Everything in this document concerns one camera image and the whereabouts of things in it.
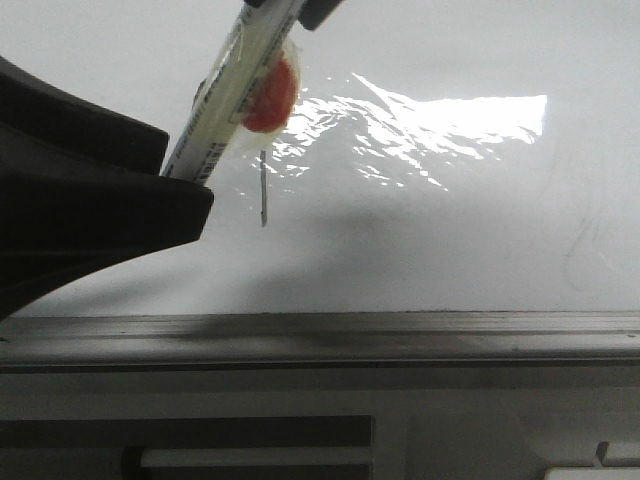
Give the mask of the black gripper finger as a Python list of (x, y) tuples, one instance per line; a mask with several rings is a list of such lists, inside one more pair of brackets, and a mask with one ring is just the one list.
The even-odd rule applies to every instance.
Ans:
[(343, 0), (306, 0), (298, 21), (307, 31), (315, 31), (343, 3)]
[(1, 313), (196, 241), (206, 187), (159, 170), (166, 132), (1, 64)]

